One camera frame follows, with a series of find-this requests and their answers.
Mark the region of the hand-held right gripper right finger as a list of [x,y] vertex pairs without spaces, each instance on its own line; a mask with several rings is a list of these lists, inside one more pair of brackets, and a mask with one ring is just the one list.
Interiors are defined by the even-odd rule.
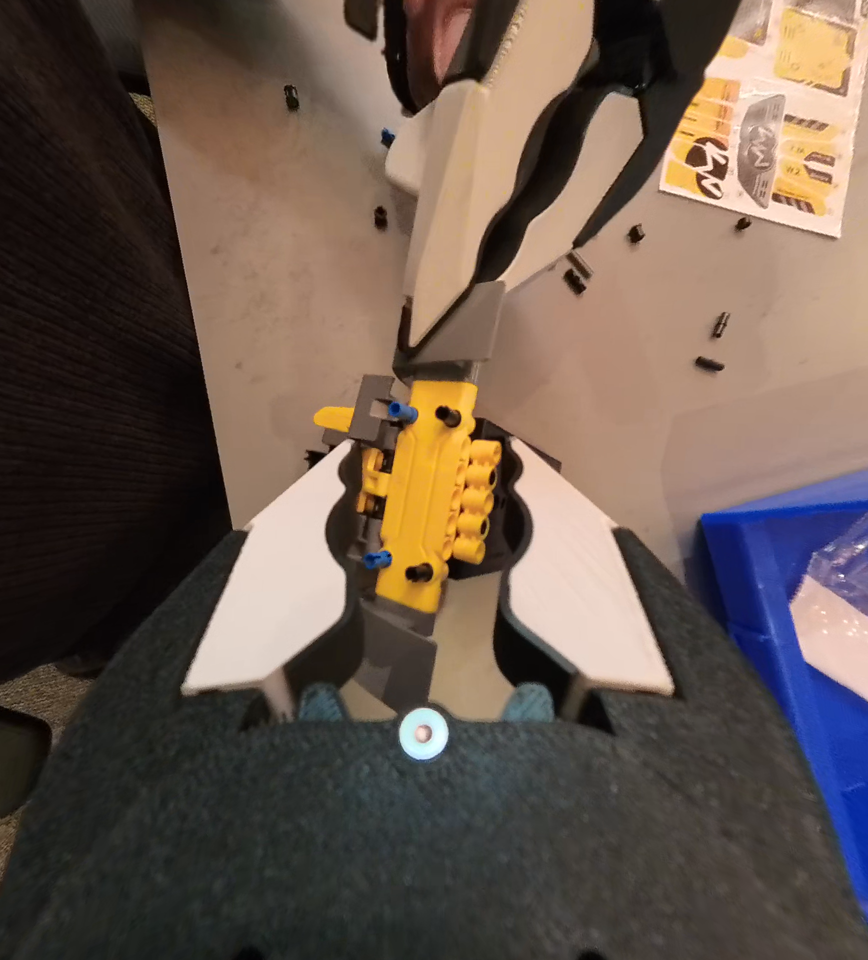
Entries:
[[633,574],[620,528],[520,438],[504,466],[504,560],[493,649],[514,687],[551,695],[580,719],[603,692],[672,698],[676,682]]

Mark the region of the person's left hand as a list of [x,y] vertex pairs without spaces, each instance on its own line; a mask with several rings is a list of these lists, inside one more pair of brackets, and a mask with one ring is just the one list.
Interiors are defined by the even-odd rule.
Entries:
[[437,87],[476,9],[476,1],[404,1],[408,77],[417,88]]

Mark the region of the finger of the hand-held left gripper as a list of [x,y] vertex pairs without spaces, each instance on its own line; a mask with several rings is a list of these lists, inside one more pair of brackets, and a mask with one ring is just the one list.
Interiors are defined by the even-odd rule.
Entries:
[[579,245],[644,139],[639,98],[595,77],[560,95],[528,137],[512,198],[493,218],[479,251],[479,282],[508,291]]
[[416,344],[479,282],[479,252],[512,198],[545,106],[585,61],[592,1],[518,2],[486,80],[457,79],[402,129],[402,187],[416,196],[404,274]]

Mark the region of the yellow toy vehicle model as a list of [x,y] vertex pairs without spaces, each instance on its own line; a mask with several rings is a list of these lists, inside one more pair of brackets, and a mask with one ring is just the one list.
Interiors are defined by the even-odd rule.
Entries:
[[363,643],[354,679],[396,713],[429,698],[433,640],[451,562],[484,560],[502,441],[476,439],[479,370],[490,359],[507,295],[475,283],[411,343],[405,300],[391,376],[367,376],[351,409],[323,408],[323,440],[350,440],[359,463],[342,534],[352,630]]

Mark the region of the clear plastic bag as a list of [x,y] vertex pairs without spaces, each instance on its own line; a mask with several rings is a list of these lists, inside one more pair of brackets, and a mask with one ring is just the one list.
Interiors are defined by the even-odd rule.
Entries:
[[812,555],[789,610],[804,661],[868,704],[868,511]]

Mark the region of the yellow sticker sheet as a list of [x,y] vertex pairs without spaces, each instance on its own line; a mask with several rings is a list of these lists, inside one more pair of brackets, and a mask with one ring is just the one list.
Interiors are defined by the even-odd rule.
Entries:
[[868,1],[745,1],[660,166],[660,191],[839,238]]

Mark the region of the blue plastic bin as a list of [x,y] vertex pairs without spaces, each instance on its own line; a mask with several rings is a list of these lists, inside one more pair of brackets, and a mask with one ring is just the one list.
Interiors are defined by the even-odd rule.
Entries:
[[789,605],[812,555],[868,512],[868,471],[701,518],[729,635],[796,732],[868,918],[868,703],[807,664]]

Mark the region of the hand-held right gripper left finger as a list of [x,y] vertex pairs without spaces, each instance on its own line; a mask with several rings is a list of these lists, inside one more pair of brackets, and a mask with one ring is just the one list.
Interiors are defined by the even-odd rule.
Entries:
[[248,522],[246,538],[180,685],[183,697],[258,690],[279,719],[294,719],[286,667],[342,618],[347,580],[328,542],[346,492],[341,442]]

